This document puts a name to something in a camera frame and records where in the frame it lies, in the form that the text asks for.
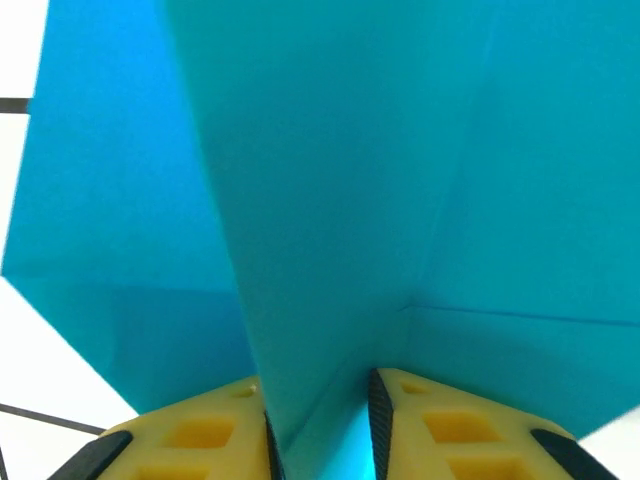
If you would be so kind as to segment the teal cloth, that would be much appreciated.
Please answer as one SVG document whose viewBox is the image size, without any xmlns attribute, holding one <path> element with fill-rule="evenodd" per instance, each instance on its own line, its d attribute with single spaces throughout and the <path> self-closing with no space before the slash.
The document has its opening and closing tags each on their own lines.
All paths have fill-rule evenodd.
<svg viewBox="0 0 640 480">
<path fill-rule="evenodd" d="M 141 412 L 356 480 L 373 370 L 640 405 L 640 0 L 49 0 L 25 107 L 2 274 Z"/>
</svg>

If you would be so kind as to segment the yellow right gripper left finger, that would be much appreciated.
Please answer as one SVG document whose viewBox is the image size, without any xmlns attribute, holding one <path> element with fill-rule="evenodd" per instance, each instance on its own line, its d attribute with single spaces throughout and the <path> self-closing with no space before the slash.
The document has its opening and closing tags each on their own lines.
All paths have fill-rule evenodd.
<svg viewBox="0 0 640 480">
<path fill-rule="evenodd" d="M 284 472 L 251 376 L 112 427 L 47 480 L 284 480 Z"/>
</svg>

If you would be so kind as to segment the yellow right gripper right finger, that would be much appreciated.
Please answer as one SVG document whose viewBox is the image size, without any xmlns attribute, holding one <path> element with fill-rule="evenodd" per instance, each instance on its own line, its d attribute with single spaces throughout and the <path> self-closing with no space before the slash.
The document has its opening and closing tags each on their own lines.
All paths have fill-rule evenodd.
<svg viewBox="0 0 640 480">
<path fill-rule="evenodd" d="M 395 368 L 368 418 L 376 480 L 619 480 L 559 425 Z"/>
</svg>

